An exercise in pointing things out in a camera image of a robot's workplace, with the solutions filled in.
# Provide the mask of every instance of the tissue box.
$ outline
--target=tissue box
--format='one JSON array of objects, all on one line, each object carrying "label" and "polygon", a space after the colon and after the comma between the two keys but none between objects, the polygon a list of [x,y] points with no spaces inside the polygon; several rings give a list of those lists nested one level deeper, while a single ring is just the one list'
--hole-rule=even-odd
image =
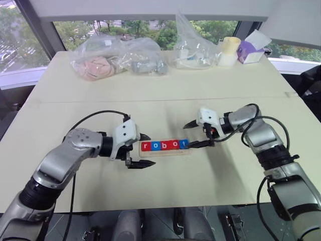
[{"label": "tissue box", "polygon": [[244,40],[241,41],[241,44],[237,49],[238,59],[242,64],[258,62],[263,54],[263,48],[256,50],[251,43]]}]

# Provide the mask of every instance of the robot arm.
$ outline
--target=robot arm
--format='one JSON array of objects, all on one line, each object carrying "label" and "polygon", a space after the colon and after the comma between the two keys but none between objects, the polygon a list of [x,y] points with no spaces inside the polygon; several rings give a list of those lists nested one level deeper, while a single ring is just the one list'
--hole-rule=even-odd
[{"label": "robot arm", "polygon": [[292,222],[298,240],[303,237],[304,241],[320,240],[320,193],[299,163],[294,161],[298,156],[290,155],[273,127],[263,121],[264,117],[254,104],[225,113],[223,118],[218,118],[212,110],[202,108],[198,119],[184,128],[203,125],[209,140],[192,142],[189,147],[213,146],[215,142],[227,140],[227,134],[243,132],[248,146],[264,169],[266,179],[274,183],[268,188],[268,193],[279,217]]},{"label": "robot arm", "polygon": [[71,130],[62,144],[44,157],[25,188],[3,214],[0,240],[38,240],[45,234],[41,232],[50,221],[57,198],[87,158],[121,159],[131,169],[155,164],[148,160],[132,161],[129,151],[138,140],[150,138],[139,133],[138,126],[131,119],[118,126],[112,137],[83,128]]}]

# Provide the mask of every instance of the window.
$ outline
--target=window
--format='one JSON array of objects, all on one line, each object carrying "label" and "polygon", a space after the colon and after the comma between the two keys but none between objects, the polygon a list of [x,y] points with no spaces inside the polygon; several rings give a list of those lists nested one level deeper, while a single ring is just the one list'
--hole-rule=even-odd
[{"label": "window", "polygon": [[270,43],[266,46],[272,49],[271,58],[305,60],[321,62],[321,50],[310,49],[294,45]]},{"label": "window", "polygon": [[0,74],[47,66],[49,58],[13,1],[0,2]]},{"label": "window", "polygon": [[[232,36],[237,21],[190,21],[200,35],[217,44],[219,39]],[[177,40],[175,21],[72,21],[54,22],[56,29],[68,50],[74,50],[93,35],[107,34],[119,36],[123,40],[149,37],[161,49],[173,49]]]}]

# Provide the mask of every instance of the clear plastic bag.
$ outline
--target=clear plastic bag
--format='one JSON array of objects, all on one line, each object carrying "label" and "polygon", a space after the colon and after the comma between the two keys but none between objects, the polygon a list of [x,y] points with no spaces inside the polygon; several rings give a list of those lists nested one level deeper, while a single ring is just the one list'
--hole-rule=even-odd
[{"label": "clear plastic bag", "polygon": [[113,36],[94,36],[78,46],[71,55],[70,64],[87,80],[110,77],[124,71],[117,65],[122,42]]},{"label": "clear plastic bag", "polygon": [[202,38],[188,19],[176,14],[178,39],[174,45],[170,65],[178,69],[207,69],[213,66],[217,56],[217,46]]},{"label": "clear plastic bag", "polygon": [[166,74],[168,66],[161,55],[161,48],[150,38],[123,42],[117,65],[135,74]]}]

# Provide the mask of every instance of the white wall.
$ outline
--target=white wall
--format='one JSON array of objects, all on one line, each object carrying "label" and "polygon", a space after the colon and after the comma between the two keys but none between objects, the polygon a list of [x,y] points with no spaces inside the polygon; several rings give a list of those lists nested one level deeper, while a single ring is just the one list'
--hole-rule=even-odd
[{"label": "white wall", "polygon": [[279,1],[260,31],[272,39],[320,48],[321,0]]},{"label": "white wall", "polygon": [[87,20],[92,15],[109,19],[174,19],[180,10],[190,19],[265,21],[279,0],[30,0],[46,21]]}]

